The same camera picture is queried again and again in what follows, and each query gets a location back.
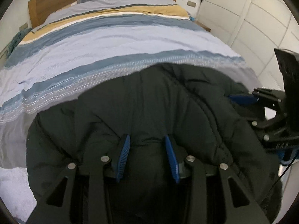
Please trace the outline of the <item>black puffer jacket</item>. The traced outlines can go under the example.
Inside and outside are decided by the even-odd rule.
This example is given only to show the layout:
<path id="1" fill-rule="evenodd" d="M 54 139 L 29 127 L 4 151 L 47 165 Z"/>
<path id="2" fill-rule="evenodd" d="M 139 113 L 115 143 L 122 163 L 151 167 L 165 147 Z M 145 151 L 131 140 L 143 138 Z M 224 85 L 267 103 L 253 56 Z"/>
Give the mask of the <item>black puffer jacket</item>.
<path id="1" fill-rule="evenodd" d="M 247 88 L 214 69 L 157 64 L 38 113 L 26 149 L 37 203 L 68 164 L 92 163 L 129 135 L 123 177 L 104 182 L 112 223 L 187 223 L 191 189 L 172 178 L 164 146 L 172 136 L 204 164 L 228 164 L 272 223 L 281 206 L 279 161 L 247 120 L 265 119 L 265 110 L 228 98 L 236 94 Z"/>

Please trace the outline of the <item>white wardrobe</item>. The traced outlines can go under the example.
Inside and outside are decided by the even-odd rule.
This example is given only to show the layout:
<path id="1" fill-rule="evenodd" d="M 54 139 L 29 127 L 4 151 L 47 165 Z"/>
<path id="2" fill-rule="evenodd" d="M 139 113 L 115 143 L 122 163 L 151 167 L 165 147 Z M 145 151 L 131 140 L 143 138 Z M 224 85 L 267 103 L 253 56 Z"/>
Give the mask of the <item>white wardrobe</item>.
<path id="1" fill-rule="evenodd" d="M 298 23 L 283 0 L 203 0 L 197 19 L 244 58 L 265 88 L 284 89 L 274 50 L 298 52 Z"/>

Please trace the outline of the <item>striped duvet cover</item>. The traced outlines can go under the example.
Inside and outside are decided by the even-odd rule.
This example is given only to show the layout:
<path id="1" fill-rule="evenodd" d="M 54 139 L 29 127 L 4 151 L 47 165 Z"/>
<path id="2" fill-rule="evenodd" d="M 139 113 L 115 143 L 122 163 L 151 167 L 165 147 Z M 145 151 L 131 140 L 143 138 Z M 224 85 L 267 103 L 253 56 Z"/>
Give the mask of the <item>striped duvet cover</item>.
<path id="1" fill-rule="evenodd" d="M 53 12 L 1 69 L 1 199 L 17 223 L 36 206 L 26 170 L 35 115 L 106 80 L 172 62 L 215 68 L 248 89 L 245 60 L 173 0 L 90 0 Z"/>

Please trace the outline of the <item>teal cloth beside bed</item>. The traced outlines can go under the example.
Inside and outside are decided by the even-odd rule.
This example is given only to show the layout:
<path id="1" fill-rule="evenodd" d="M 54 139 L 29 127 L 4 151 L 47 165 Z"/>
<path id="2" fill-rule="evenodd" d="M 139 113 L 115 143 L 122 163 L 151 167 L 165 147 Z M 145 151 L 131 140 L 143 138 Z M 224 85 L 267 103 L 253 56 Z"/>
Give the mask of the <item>teal cloth beside bed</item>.
<path id="1" fill-rule="evenodd" d="M 31 30 L 32 30 L 31 28 L 22 29 L 12 38 L 7 48 L 7 59 L 10 57 L 10 55 L 15 50 L 15 48 L 20 44 L 22 39 L 24 39 L 25 36 L 29 32 L 31 32 Z"/>

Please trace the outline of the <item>wall switch plate right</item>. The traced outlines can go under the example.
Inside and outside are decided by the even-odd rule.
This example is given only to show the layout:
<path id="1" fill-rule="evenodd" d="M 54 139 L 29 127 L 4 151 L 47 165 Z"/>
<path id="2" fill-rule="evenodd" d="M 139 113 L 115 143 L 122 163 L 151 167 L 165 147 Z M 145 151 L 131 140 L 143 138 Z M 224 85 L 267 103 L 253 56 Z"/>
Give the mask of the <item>wall switch plate right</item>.
<path id="1" fill-rule="evenodd" d="M 195 8 L 197 3 L 194 3 L 193 1 L 187 1 L 187 6 Z"/>

